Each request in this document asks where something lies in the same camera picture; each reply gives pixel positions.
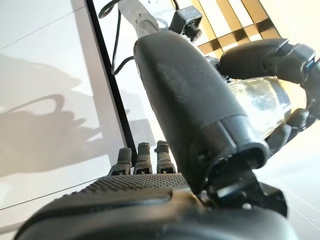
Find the wooden slats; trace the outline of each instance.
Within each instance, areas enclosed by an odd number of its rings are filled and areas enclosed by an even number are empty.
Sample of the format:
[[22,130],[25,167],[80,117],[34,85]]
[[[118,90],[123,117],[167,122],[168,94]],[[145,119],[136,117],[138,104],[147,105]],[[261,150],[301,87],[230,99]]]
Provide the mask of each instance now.
[[203,36],[196,42],[205,55],[219,58],[227,49],[260,39],[280,38],[259,0],[178,0],[203,15]]

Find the black plastic cover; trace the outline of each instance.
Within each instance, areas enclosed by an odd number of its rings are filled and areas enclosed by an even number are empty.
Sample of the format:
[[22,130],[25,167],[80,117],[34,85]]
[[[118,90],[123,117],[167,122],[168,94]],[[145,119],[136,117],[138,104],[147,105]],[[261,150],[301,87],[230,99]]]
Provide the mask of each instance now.
[[[59,207],[58,202],[50,203],[37,216],[27,221],[14,239],[298,239],[289,222],[274,211],[259,208],[209,211],[187,191],[149,188],[121,193],[75,194],[68,197],[61,198],[60,206],[68,205],[73,207],[73,211]],[[100,203],[91,204],[91,200],[96,198],[100,199]],[[117,198],[122,198],[126,204],[119,204]]]
[[255,168],[269,155],[219,72],[172,31],[144,36],[134,59],[179,170],[199,193],[220,158],[250,149]]

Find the silver metal part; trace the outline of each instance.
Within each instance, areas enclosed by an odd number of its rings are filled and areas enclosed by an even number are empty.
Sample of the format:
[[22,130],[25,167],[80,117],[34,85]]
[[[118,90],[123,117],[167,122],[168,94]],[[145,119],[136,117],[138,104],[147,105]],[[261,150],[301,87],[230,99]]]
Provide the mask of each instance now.
[[118,8],[132,24],[138,38],[160,32],[156,19],[138,0],[122,0],[118,3]]

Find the plastic bottle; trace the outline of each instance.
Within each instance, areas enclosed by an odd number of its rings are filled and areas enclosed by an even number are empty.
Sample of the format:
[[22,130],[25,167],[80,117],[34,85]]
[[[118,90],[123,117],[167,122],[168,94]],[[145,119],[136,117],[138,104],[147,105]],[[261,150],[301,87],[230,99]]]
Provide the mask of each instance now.
[[265,76],[228,84],[262,139],[268,137],[297,108],[306,107],[306,93],[298,85]]

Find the white floor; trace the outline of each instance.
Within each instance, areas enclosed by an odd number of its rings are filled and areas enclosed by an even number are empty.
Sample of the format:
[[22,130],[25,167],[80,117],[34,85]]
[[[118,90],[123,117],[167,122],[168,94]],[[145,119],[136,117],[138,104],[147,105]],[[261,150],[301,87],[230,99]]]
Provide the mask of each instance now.
[[[106,2],[94,0],[96,11]],[[109,53],[116,20],[116,10],[100,20]],[[0,23],[0,240],[9,240],[38,208],[105,175],[124,141],[84,0],[2,0]],[[122,20],[117,64],[135,39]],[[164,137],[135,63],[116,79],[135,142],[155,147]],[[284,190],[308,240],[320,239],[319,133],[317,124],[256,172]]]

